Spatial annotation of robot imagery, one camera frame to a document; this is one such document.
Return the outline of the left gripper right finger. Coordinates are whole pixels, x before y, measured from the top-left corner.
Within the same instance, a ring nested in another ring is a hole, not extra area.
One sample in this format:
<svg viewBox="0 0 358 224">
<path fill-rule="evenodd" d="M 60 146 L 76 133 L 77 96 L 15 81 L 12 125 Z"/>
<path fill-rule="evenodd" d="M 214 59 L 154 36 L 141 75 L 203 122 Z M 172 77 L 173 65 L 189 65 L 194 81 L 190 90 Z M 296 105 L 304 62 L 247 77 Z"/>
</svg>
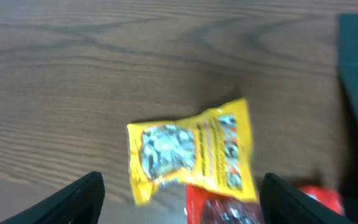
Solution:
<svg viewBox="0 0 358 224">
<path fill-rule="evenodd" d="M 353 224 L 273 173 L 266 173 L 260 190 L 266 224 Z"/>
</svg>

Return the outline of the yellow Hacks candy bag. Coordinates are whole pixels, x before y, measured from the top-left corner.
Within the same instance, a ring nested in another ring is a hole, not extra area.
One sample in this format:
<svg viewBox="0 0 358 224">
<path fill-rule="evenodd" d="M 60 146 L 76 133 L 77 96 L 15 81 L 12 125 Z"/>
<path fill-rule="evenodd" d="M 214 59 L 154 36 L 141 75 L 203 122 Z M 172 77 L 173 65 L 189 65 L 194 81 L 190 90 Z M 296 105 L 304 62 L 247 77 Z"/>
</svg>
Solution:
<svg viewBox="0 0 358 224">
<path fill-rule="evenodd" d="M 246 99 L 175 121 L 130 123 L 126 131 L 136 205 L 148 203 L 171 183 L 195 185 L 240 201 L 257 200 Z"/>
</svg>

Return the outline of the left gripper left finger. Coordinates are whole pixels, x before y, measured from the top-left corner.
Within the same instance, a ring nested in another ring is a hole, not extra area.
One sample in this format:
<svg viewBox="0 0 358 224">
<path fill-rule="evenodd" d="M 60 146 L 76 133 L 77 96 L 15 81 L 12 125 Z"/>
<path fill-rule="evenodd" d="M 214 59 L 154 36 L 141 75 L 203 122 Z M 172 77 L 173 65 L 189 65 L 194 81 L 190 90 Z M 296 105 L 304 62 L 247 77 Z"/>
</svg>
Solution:
<svg viewBox="0 0 358 224">
<path fill-rule="evenodd" d="M 103 176 L 92 171 L 1 224 L 97 224 L 104 197 Z"/>
</svg>

